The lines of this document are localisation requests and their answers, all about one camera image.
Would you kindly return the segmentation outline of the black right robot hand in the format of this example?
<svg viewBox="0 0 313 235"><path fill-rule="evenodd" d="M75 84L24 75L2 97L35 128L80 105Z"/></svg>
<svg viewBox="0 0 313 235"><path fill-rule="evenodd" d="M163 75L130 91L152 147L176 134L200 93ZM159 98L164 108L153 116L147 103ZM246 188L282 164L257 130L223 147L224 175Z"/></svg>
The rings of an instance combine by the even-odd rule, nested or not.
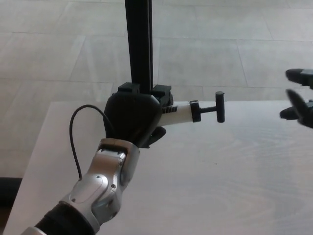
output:
<svg viewBox="0 0 313 235"><path fill-rule="evenodd" d="M301 86L313 89L312 69L289 69L285 72L286 78ZM313 100L306 102L296 91L287 89L287 97L291 107L280 112L280 118L285 120L297 120L301 125L313 128Z"/></svg>

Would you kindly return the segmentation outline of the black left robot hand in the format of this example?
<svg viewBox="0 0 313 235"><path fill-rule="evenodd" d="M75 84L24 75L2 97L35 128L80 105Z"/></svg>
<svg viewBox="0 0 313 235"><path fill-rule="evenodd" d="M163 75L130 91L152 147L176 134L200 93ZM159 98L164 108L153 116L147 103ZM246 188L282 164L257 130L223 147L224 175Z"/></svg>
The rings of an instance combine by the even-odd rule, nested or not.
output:
<svg viewBox="0 0 313 235"><path fill-rule="evenodd" d="M103 118L106 138L125 140L138 148L149 148L166 134L158 122L162 109L174 104L171 86L156 85L150 94L140 85L124 83L107 100Z"/></svg>

